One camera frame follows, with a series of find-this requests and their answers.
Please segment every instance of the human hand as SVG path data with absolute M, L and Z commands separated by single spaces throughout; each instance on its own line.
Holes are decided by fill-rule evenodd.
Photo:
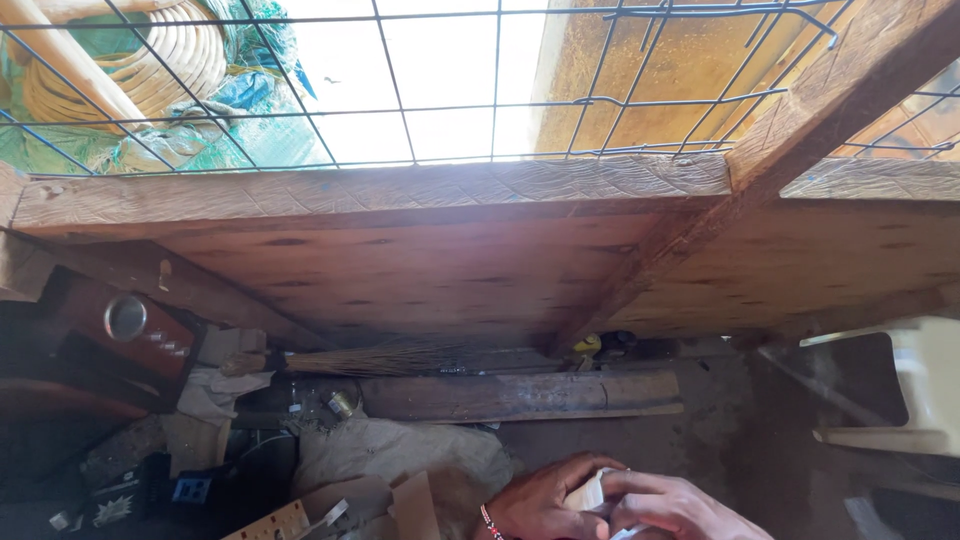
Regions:
M 671 532 L 676 540 L 773 540 L 685 479 L 622 471 L 605 474 L 600 484 L 605 499 L 622 497 L 610 530 L 645 524 Z
M 487 503 L 487 512 L 506 538 L 608 540 L 610 530 L 603 519 L 564 508 L 567 493 L 580 487 L 603 467 L 626 469 L 609 457 L 575 454 L 533 474 L 514 479 Z M 492 540 L 482 522 L 474 538 Z

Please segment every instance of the metal can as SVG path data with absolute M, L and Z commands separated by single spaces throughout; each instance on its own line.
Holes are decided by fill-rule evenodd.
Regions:
M 353 405 L 350 404 L 347 394 L 343 392 L 330 392 L 330 401 L 326 402 L 326 405 L 344 420 L 353 416 Z

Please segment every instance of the beaded bracelet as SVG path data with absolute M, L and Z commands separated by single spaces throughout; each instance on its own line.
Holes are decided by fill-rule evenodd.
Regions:
M 490 514 L 487 513 L 487 506 L 485 504 L 480 504 L 480 513 L 483 514 L 483 521 L 487 524 L 487 528 L 490 530 L 490 534 L 493 535 L 495 540 L 504 540 L 503 535 L 500 534 L 500 531 L 496 528 L 496 525 L 493 524 L 493 520 L 490 519 Z

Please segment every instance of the broom handle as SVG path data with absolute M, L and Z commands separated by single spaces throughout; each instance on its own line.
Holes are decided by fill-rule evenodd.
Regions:
M 113 0 L 121 12 L 154 12 L 176 6 L 183 0 Z M 104 0 L 35 0 L 36 6 L 52 22 L 66 22 L 95 15 L 113 13 Z
M 0 10 L 3 24 L 50 24 L 33 0 L 4 0 Z M 17 30 L 13 32 L 67 81 L 114 119 L 143 119 L 127 124 L 131 130 L 149 127 L 149 122 L 108 75 L 93 61 L 70 34 L 63 30 Z

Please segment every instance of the plastic stool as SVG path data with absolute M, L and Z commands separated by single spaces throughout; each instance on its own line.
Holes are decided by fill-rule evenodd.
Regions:
M 819 428 L 813 436 L 858 448 L 960 456 L 960 321 L 917 317 L 815 337 L 801 345 L 875 332 L 888 334 L 893 342 L 897 380 L 910 419 L 900 427 Z

